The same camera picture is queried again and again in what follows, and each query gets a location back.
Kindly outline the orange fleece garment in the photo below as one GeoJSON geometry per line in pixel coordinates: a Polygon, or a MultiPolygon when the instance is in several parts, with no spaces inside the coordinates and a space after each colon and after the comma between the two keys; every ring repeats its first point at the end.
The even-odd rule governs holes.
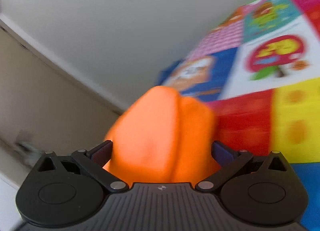
{"type": "Polygon", "coordinates": [[[211,155],[215,125],[214,112],[201,101],[153,87],[108,131],[113,149],[103,168],[128,185],[195,185],[220,169],[211,155]]]}

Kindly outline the colourful cartoon play mat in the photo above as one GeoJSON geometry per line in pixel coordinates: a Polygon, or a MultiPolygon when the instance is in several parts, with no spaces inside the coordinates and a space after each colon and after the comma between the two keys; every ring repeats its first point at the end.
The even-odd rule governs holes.
{"type": "Polygon", "coordinates": [[[238,7],[158,84],[213,108],[225,145],[282,152],[309,195],[301,223],[319,230],[319,0],[238,7]]]}

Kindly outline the beige door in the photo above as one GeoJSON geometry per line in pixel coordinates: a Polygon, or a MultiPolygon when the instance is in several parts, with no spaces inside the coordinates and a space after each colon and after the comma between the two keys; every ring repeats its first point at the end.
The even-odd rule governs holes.
{"type": "Polygon", "coordinates": [[[61,71],[1,23],[1,173],[28,173],[19,143],[68,155],[102,142],[121,111],[61,71]]]}

